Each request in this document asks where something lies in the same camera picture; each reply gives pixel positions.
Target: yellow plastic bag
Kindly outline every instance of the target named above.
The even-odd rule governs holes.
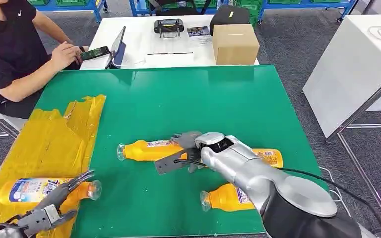
[[[11,179],[72,178],[88,169],[106,96],[71,102],[64,116],[58,110],[35,109],[0,167],[0,189]],[[66,213],[79,204],[61,207]],[[32,206],[0,203],[0,222],[25,214]],[[69,237],[75,219],[37,237]]]

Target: black t-shirt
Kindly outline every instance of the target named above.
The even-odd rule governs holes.
[[[23,78],[48,60],[43,43],[33,25],[36,9],[27,0],[1,4],[6,21],[0,21],[0,89]],[[0,103],[6,101],[0,94]]]

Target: green table mat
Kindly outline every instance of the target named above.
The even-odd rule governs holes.
[[[99,94],[107,98],[90,168],[103,190],[99,200],[82,201],[73,238],[264,231],[255,210],[203,212],[199,194],[226,183],[219,173],[204,168],[158,175],[153,162],[119,161],[119,143],[218,131],[252,148],[278,149],[285,167],[320,175],[274,66],[65,71],[48,84],[36,107],[64,112],[68,102]]]

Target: detergent bottle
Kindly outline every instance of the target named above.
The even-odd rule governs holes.
[[[0,190],[0,202],[10,204],[36,204],[62,183],[72,178],[20,178],[7,182]],[[82,199],[97,200],[101,194],[98,180],[83,182],[69,194],[63,205],[74,205]]]
[[[201,204],[205,212],[211,208],[218,208],[226,212],[254,209],[248,196],[231,183],[225,184],[212,192],[202,191]]]
[[[119,144],[116,155],[121,161],[124,159],[156,161],[181,150],[183,150],[183,148],[172,140],[157,140],[151,142],[138,140],[129,145]],[[278,150],[253,149],[253,151],[270,165],[282,167],[282,156]],[[186,159],[186,153],[183,153],[180,158]]]

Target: human hand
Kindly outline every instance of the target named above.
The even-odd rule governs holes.
[[[81,51],[78,46],[65,41],[53,49],[50,63],[56,71],[61,71],[76,60],[78,51]]]

